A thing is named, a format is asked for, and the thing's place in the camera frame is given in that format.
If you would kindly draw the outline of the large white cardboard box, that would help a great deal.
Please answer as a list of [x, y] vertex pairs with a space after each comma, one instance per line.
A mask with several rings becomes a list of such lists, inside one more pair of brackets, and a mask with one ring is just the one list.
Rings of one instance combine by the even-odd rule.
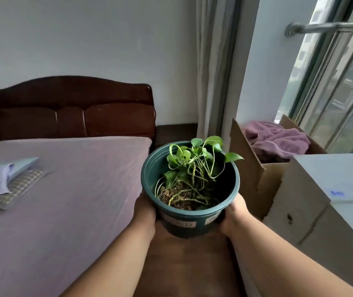
[[295, 156], [263, 222], [353, 286], [353, 154]]

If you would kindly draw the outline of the person's right hand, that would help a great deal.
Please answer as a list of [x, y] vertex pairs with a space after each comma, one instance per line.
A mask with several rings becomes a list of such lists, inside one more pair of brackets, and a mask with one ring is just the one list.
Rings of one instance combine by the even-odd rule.
[[250, 217], [251, 214], [243, 196], [237, 193], [231, 204], [224, 210], [224, 219], [219, 224], [219, 230], [228, 239], [233, 240]]

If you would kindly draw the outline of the folded checked cloth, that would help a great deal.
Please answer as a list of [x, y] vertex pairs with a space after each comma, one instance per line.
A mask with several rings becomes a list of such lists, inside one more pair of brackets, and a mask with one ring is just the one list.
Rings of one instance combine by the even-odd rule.
[[0, 210], [7, 210], [20, 199], [33, 185], [49, 172], [40, 169], [27, 170], [10, 182], [9, 193], [0, 195]]

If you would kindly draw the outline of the person's left hand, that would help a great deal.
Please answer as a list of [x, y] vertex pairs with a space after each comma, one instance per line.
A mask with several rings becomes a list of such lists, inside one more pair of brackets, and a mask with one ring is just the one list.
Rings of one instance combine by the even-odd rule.
[[134, 213], [129, 228], [135, 230], [149, 242], [155, 235], [156, 211], [145, 192], [141, 192], [134, 204]]

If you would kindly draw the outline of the grey curtain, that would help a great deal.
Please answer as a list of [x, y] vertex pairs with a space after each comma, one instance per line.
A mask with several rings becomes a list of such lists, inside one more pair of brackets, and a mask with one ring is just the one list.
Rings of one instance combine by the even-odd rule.
[[196, 0], [197, 137], [221, 134], [242, 0]]

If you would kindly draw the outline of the dark green plastic flower pot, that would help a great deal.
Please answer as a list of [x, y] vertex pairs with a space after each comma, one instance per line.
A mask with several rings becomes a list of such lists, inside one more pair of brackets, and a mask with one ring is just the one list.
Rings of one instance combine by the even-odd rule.
[[222, 150], [223, 139], [210, 136], [166, 144], [152, 152], [141, 170], [142, 188], [164, 228], [178, 238], [208, 233], [235, 199], [242, 156]]

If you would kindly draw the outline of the bed with purple sheet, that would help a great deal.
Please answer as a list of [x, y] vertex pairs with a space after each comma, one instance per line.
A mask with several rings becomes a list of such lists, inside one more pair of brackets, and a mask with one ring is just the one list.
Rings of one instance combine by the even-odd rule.
[[0, 297], [58, 297], [131, 221], [152, 140], [0, 141], [0, 164], [48, 172], [0, 210]]

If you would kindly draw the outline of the metal window bars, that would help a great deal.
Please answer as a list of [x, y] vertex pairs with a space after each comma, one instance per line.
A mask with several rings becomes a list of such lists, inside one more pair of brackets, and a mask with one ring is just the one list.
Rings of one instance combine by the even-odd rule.
[[[353, 0], [318, 0], [309, 24], [353, 23]], [[297, 34], [290, 80], [302, 78], [290, 117], [329, 154], [353, 153], [353, 33]]]

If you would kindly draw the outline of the green leafy plant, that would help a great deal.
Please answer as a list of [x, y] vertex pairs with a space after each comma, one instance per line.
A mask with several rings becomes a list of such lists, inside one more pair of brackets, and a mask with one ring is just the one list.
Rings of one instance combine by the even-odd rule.
[[168, 169], [154, 187], [154, 197], [169, 207], [197, 211], [220, 204], [215, 186], [226, 164], [243, 159], [228, 152], [223, 154], [223, 139], [210, 136], [194, 138], [187, 146], [173, 143], [166, 156]]

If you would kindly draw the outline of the dark brown wooden headboard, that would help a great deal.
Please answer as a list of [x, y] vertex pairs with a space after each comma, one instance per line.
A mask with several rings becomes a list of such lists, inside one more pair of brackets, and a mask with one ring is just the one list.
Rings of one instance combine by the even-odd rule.
[[0, 141], [156, 136], [149, 84], [89, 76], [32, 79], [0, 89]]

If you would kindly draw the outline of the dark wooden nightstand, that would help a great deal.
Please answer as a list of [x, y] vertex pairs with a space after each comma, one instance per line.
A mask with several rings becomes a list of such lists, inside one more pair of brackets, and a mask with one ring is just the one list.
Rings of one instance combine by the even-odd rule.
[[157, 149], [165, 144], [177, 141], [190, 141], [196, 137], [198, 124], [159, 125], [153, 148]]

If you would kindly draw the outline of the open brown cardboard box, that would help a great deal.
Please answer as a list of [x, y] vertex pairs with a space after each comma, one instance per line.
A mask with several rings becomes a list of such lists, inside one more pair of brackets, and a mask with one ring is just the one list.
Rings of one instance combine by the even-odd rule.
[[235, 162], [240, 175], [239, 193], [244, 197], [249, 212], [263, 220], [273, 204], [288, 163], [260, 161], [236, 119], [232, 120], [230, 139], [229, 151], [244, 158]]

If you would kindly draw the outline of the person's left forearm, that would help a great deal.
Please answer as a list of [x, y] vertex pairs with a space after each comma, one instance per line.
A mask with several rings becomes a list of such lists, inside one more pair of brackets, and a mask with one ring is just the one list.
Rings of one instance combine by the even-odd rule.
[[60, 297], [133, 297], [154, 234], [154, 221], [131, 222]]

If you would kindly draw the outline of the person's right forearm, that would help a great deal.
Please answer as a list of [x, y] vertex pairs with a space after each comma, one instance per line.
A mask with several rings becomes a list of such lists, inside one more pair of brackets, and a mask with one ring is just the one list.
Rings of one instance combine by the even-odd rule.
[[253, 216], [231, 240], [263, 297], [353, 297], [353, 287]]

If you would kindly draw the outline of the metal rail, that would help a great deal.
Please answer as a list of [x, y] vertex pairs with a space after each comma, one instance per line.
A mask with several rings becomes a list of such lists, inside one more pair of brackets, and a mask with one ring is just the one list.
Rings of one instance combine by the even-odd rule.
[[293, 22], [287, 26], [285, 34], [287, 37], [292, 37], [297, 34], [316, 34], [331, 32], [353, 33], [353, 23], [328, 22], [322, 24], [302, 24]]

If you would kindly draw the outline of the purple towel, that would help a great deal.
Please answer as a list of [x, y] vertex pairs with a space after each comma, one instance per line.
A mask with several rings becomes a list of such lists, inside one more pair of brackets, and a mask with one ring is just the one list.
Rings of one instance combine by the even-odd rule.
[[306, 154], [311, 145], [304, 132], [267, 121], [249, 122], [243, 127], [243, 134], [263, 164], [288, 162], [295, 155]]

